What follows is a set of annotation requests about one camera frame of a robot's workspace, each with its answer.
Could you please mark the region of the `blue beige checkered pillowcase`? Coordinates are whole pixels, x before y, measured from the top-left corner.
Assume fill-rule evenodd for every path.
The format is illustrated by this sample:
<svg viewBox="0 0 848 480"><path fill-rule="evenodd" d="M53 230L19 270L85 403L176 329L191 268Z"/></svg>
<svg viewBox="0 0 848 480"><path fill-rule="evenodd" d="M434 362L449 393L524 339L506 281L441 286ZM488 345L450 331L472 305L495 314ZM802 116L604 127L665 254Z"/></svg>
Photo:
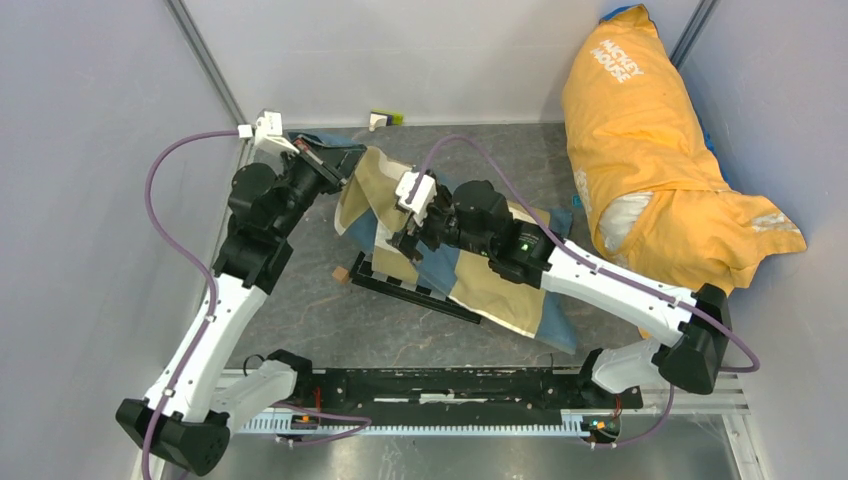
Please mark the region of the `blue beige checkered pillowcase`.
<svg viewBox="0 0 848 480"><path fill-rule="evenodd" d="M493 272L483 257L457 248L441 246L430 251L422 247L422 261L413 264L387 243L403 220L394 207L394 191L411 169L380 148L367 146L340 194L334 214L336 233L369 255L374 271L427 287L508 330L575 353L577 329L559 295L509 282Z"/></svg>

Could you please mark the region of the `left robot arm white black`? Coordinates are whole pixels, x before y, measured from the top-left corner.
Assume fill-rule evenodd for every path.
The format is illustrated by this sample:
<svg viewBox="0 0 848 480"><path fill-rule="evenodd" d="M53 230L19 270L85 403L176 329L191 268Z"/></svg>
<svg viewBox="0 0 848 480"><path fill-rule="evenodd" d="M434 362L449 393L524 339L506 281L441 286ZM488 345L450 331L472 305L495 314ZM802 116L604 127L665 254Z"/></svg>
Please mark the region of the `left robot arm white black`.
<svg viewBox="0 0 848 480"><path fill-rule="evenodd" d="M139 447L145 479L154 459L208 474L233 434L263 410L281 400L302 407L314 394L310 362L285 351L226 389L218 381L292 256L290 234L318 197L349 184L366 147L304 133L259 138L255 146L274 163L251 162L234 174L225 239L214 261L198 267L206 293L194 320L157 380L115 414Z"/></svg>

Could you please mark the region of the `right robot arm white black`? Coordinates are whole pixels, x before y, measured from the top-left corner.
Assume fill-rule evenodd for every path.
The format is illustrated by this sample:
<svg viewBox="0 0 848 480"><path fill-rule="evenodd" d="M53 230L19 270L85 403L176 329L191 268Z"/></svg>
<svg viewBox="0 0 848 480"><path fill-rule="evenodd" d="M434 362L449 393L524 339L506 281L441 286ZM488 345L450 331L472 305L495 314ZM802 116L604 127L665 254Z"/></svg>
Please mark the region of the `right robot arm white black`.
<svg viewBox="0 0 848 480"><path fill-rule="evenodd" d="M605 261L546 225L515 217L488 181L449 190L430 174L407 172L394 197L405 222L390 243L412 262L423 261L423 247L457 248L485 259L486 270L503 280L576 298L648 332L589 356L577 382L585 405L602 408L654 380L691 394L714 392L731 334L721 288L663 285Z"/></svg>

